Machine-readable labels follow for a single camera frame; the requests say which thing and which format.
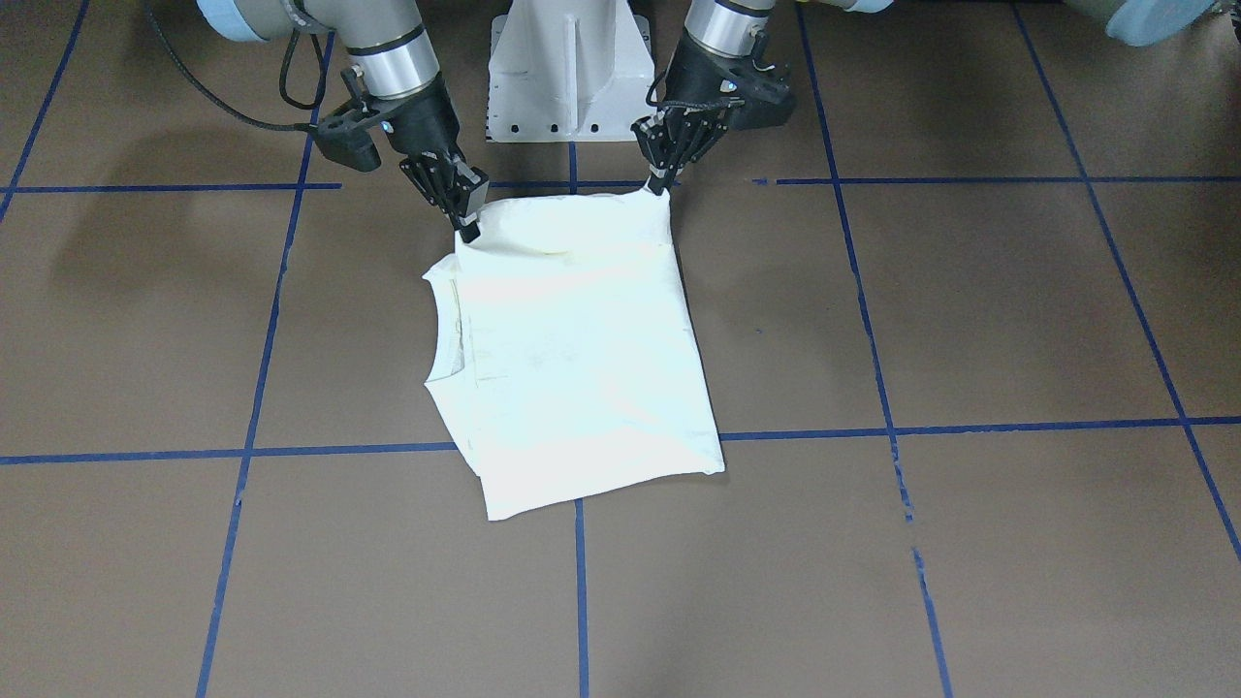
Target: black ring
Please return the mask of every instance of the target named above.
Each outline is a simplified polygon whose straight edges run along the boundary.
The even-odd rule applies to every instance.
[[[733,2],[732,0],[715,0],[715,4],[724,7],[725,10],[732,10],[738,15],[747,15],[751,17],[767,17],[771,16],[772,14],[771,7],[767,7],[766,10],[756,10],[753,7],[747,7],[740,2]]]
[[[374,56],[376,53],[382,53],[385,51],[391,51],[393,48],[400,48],[400,47],[405,46],[406,43],[413,41],[414,39],[418,39],[419,36],[422,36],[423,32],[426,32],[426,31],[427,31],[427,25],[421,24],[421,25],[413,27],[413,31],[411,31],[410,34],[406,34],[403,36],[398,36],[398,37],[393,39],[392,41],[385,41],[383,43],[380,43],[379,46],[367,46],[365,48],[347,47],[347,51],[349,51],[350,56]]]

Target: white bracket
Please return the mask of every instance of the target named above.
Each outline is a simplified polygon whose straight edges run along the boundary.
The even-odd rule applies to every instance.
[[[625,0],[514,0],[491,24],[488,138],[633,140],[652,113],[650,24]]]

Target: silver cylinder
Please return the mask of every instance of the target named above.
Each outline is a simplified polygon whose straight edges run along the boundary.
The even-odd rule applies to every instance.
[[[709,51],[732,58],[746,56],[774,5],[776,0],[694,0],[685,30]]]
[[[439,73],[439,61],[431,47],[431,37],[426,30],[421,30],[413,40],[392,48],[382,51],[350,48],[349,53],[362,68],[366,88],[382,99],[413,94]]]

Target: white cloth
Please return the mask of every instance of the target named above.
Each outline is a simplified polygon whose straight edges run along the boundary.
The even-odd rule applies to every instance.
[[[423,277],[427,389],[491,520],[724,469],[668,194],[508,199]]]

